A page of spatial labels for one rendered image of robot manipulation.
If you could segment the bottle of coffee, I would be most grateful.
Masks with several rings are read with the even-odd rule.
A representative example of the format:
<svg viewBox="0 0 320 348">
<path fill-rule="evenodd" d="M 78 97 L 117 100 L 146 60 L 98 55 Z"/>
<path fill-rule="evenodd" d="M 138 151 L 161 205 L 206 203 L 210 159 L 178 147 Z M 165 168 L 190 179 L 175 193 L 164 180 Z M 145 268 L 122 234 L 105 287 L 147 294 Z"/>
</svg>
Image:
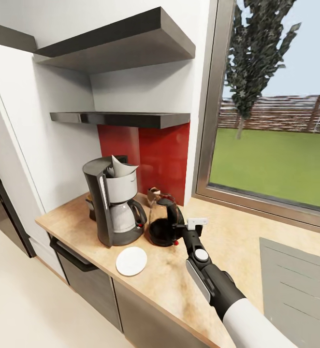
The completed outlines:
<svg viewBox="0 0 320 348">
<path fill-rule="evenodd" d="M 88 206 L 89 206 L 89 208 L 90 208 L 89 217 L 90 217 L 91 219 L 93 219 L 94 221 L 96 221 L 95 211 L 94 211 L 94 206 L 93 206 L 93 202 L 92 202 L 91 195 L 88 195 L 88 196 L 87 196 L 86 203 L 88 204 Z"/>
</svg>

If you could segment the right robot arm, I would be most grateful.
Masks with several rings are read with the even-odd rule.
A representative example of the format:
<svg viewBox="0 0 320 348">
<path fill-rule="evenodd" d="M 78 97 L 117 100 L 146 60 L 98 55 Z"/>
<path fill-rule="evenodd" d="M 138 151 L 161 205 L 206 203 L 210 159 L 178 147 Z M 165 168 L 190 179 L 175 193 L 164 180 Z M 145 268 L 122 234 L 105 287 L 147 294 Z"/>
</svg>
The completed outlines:
<svg viewBox="0 0 320 348">
<path fill-rule="evenodd" d="M 187 225 L 176 224 L 172 231 L 187 248 L 186 268 L 193 281 L 217 312 L 237 348 L 298 348 L 262 315 L 236 287 L 233 278 L 221 271 L 205 250 L 199 237 L 209 219 L 187 218 Z"/>
</svg>

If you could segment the paper coffee filter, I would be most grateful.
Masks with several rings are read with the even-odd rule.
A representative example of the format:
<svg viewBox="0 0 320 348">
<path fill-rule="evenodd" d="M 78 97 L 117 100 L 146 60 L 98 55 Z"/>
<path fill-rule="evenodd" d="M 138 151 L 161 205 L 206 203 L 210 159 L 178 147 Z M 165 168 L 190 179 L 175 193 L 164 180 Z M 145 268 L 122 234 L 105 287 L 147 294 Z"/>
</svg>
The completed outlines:
<svg viewBox="0 0 320 348">
<path fill-rule="evenodd" d="M 123 165 L 114 156 L 112 156 L 112 160 L 113 160 L 115 178 L 130 175 L 133 172 L 133 170 L 135 170 L 138 167 L 138 166 L 130 167 L 127 165 Z"/>
</svg>

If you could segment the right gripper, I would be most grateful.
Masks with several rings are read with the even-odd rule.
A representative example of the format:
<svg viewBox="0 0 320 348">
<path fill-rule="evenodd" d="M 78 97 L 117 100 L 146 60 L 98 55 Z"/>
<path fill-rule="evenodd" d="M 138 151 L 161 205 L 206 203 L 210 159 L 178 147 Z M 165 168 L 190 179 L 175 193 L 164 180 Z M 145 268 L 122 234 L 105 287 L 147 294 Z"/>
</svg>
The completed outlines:
<svg viewBox="0 0 320 348">
<path fill-rule="evenodd" d="M 174 218 L 172 218 L 172 231 L 175 231 L 176 237 L 181 237 L 184 240 L 184 243 L 187 242 L 190 238 L 199 238 L 201 237 L 202 225 L 196 225 L 195 230 L 189 231 L 186 225 L 176 224 Z"/>
</svg>

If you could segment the electric kettle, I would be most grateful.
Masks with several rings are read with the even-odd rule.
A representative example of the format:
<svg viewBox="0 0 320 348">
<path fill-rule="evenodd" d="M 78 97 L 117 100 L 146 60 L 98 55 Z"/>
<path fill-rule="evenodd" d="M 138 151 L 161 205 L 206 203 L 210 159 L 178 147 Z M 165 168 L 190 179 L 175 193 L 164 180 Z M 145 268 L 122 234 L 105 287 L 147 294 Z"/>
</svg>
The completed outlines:
<svg viewBox="0 0 320 348">
<path fill-rule="evenodd" d="M 149 213 L 149 238 L 155 245 L 169 247 L 181 238 L 172 231 L 172 218 L 176 224 L 185 224 L 175 198 L 169 193 L 156 194 Z"/>
</svg>

